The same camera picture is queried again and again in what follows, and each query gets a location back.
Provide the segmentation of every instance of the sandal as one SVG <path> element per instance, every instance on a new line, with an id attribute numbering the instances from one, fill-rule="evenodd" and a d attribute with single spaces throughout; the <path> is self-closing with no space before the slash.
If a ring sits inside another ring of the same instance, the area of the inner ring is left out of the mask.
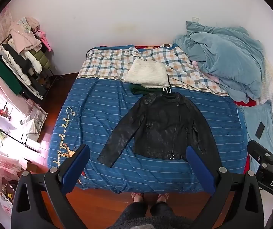
<path id="1" fill-rule="evenodd" d="M 168 199 L 168 197 L 169 197 L 169 193 L 159 194 L 159 196 L 157 197 L 157 200 L 158 200 L 160 197 L 162 197 L 162 196 L 165 197 L 165 202 L 166 202 L 167 199 Z"/>
<path id="2" fill-rule="evenodd" d="M 141 196 L 142 199 L 144 200 L 144 194 L 143 194 L 143 193 L 131 192 L 131 197 L 132 197 L 133 202 L 135 202 L 135 201 L 134 201 L 134 198 L 135 198 L 135 196 L 136 196 L 137 194 L 138 194 L 139 196 Z"/>

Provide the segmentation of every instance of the blue gripper pad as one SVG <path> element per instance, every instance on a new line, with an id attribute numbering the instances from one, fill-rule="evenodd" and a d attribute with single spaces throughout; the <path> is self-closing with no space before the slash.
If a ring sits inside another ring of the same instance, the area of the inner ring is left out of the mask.
<path id="1" fill-rule="evenodd" d="M 82 171 L 84 170 L 85 166 L 87 165 L 90 159 L 90 148 L 85 145 L 81 152 L 77 151 L 73 154 L 78 154 L 75 157 L 75 160 L 71 163 L 70 167 L 63 175 L 61 183 L 61 192 L 65 195 L 69 192 L 72 192 L 73 188 L 75 187 L 78 178 L 80 177 Z"/>
<path id="2" fill-rule="evenodd" d="M 203 190 L 213 195 L 216 190 L 214 177 L 191 146 L 186 148 L 186 159 L 193 169 L 193 172 L 199 180 Z"/>

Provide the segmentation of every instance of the blue striped bedsheet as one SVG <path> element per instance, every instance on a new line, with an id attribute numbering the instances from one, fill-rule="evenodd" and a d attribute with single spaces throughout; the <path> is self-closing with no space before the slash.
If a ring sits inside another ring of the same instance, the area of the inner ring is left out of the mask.
<path id="1" fill-rule="evenodd" d="M 203 113 L 223 166 L 242 173 L 247 159 L 247 133 L 242 113 L 232 99 L 183 88 L 172 90 L 188 97 Z M 58 166 L 58 157 L 59 163 L 64 161 L 67 150 L 60 149 L 61 143 L 67 144 L 71 151 L 80 144 L 87 144 L 91 156 L 84 169 L 85 175 L 81 175 L 77 184 L 82 189 L 109 189 L 116 193 L 201 191 L 201 185 L 187 162 L 136 155 L 132 152 L 133 139 L 112 168 L 96 160 L 112 130 L 140 97 L 133 95 L 129 84 L 120 80 L 76 79 L 53 131 L 48 166 Z"/>

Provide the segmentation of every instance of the wooden floor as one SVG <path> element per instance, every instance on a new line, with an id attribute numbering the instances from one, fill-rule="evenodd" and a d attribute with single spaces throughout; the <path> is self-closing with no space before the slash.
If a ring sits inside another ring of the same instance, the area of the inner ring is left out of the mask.
<path id="1" fill-rule="evenodd" d="M 48 112 L 48 116 L 38 140 L 43 149 L 48 149 L 58 114 L 76 76 L 77 73 L 69 74 L 65 75 L 65 79 L 57 80 L 45 98 L 42 108 Z M 44 165 L 45 166 L 40 166 L 42 172 L 47 171 L 46 159 Z M 43 197 L 53 223 L 57 227 L 62 228 L 45 192 L 43 192 Z M 145 194 L 145 199 L 150 204 L 153 204 L 156 198 L 156 194 Z M 208 198 L 209 196 L 203 192 L 196 194 L 171 193 L 169 195 L 168 204 L 172 207 L 176 215 L 195 219 Z M 228 198 L 224 211 L 221 213 L 215 226 L 219 226 L 223 221 L 231 198 L 232 196 Z M 67 199 L 89 229 L 103 229 L 112 225 L 125 207 L 132 202 L 130 193 L 115 194 L 102 189 L 81 190 L 75 188 L 73 192 L 67 194 Z"/>

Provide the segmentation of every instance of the black pants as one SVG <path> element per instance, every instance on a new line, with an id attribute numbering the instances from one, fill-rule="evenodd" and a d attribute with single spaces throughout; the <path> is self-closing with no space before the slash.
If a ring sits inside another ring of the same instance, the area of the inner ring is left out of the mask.
<path id="1" fill-rule="evenodd" d="M 147 208 L 148 205 L 143 202 L 131 203 L 130 205 L 128 205 L 128 207 L 125 208 L 125 210 L 119 216 L 115 224 L 130 219 L 145 217 Z M 173 210 L 165 202 L 158 202 L 155 205 L 153 205 L 150 209 L 150 213 L 152 216 L 159 215 L 167 217 L 175 216 Z"/>

